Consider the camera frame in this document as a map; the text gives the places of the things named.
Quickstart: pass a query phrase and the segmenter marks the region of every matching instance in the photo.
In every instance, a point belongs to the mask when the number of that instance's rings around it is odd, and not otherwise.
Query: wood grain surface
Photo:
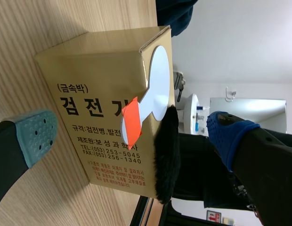
[[[33,56],[85,32],[156,26],[155,0],[0,0],[0,121],[47,108],[53,148],[8,191],[0,226],[128,226],[138,195],[90,185]]]

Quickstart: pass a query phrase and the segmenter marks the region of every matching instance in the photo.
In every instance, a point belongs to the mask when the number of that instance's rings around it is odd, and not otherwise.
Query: mirror
[[[251,120],[264,129],[286,133],[286,101],[269,99],[240,99],[227,102],[224,98],[211,98],[210,114],[228,112],[245,120]]]

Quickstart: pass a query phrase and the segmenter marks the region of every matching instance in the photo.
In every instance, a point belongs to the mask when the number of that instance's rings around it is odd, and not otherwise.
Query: black jacket
[[[198,0],[156,0],[157,23],[170,25],[171,36],[185,30],[191,20],[193,5]]]

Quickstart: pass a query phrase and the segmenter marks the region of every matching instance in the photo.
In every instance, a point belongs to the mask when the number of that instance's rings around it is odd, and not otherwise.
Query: white paper cutout
[[[163,46],[156,47],[152,54],[148,81],[148,90],[138,103],[141,127],[150,113],[156,120],[161,121],[167,110],[170,71],[168,55]],[[124,143],[128,144],[124,117],[121,119],[121,135]]]

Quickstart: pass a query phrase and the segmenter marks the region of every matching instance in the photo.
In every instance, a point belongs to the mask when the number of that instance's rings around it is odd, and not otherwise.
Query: cardboard box
[[[172,105],[169,27],[87,33],[35,57],[93,184],[156,197],[154,136],[159,122],[149,115],[131,150],[120,127],[121,109],[134,97],[140,101],[147,90],[152,53],[159,45],[168,54]]]

